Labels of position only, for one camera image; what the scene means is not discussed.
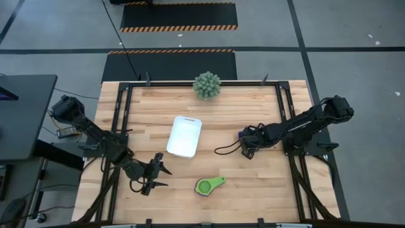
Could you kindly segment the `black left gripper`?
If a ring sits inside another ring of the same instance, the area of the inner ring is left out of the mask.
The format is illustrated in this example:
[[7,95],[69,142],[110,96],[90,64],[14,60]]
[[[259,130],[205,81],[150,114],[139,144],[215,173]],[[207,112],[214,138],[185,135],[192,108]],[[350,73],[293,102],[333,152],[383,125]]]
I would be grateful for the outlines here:
[[151,189],[158,186],[168,186],[168,184],[156,182],[155,179],[158,178],[159,172],[164,172],[171,175],[171,172],[164,166],[161,161],[163,158],[163,153],[156,153],[154,158],[146,165],[146,169],[143,175],[145,178],[145,183],[142,187],[141,194],[149,195]]

